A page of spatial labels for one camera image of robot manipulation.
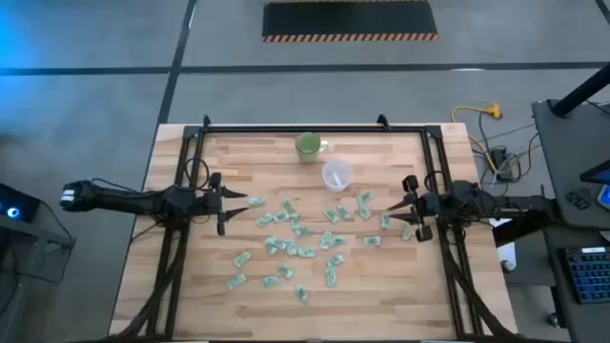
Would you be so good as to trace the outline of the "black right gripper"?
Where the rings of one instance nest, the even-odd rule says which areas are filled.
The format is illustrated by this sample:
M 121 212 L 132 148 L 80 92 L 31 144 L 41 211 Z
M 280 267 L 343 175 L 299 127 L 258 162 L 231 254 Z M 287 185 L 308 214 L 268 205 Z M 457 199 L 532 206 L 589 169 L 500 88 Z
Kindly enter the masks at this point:
M 429 241 L 433 238 L 433 231 L 430 225 L 424 223 L 427 216 L 437 216 L 439 214 L 439 202 L 436 193 L 417 194 L 419 187 L 417 177 L 413 174 L 407 175 L 402 181 L 403 189 L 406 191 L 401 201 L 390 207 L 390 210 L 397 210 L 409 207 L 409 213 L 394 213 L 390 217 L 408 222 L 416 229 L 416 239 L 418 242 Z

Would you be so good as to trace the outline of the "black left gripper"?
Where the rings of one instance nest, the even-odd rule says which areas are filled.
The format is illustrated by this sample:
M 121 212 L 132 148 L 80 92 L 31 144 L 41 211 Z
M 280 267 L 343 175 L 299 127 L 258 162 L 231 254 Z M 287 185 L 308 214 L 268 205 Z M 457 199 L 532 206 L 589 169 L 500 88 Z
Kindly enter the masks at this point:
M 242 212 L 248 210 L 248 208 L 239 208 L 234 210 L 227 210 L 223 212 L 222 206 L 222 195 L 225 198 L 243 198 L 247 197 L 246 193 L 242 192 L 234 192 L 229 190 L 227 187 L 220 185 L 221 183 L 221 174 L 219 172 L 214 172 L 210 176 L 210 180 L 208 182 L 208 207 L 209 213 L 214 213 L 216 215 L 217 223 L 216 230 L 219 236 L 225 235 L 225 221 L 229 221 L 233 217 L 239 215 Z

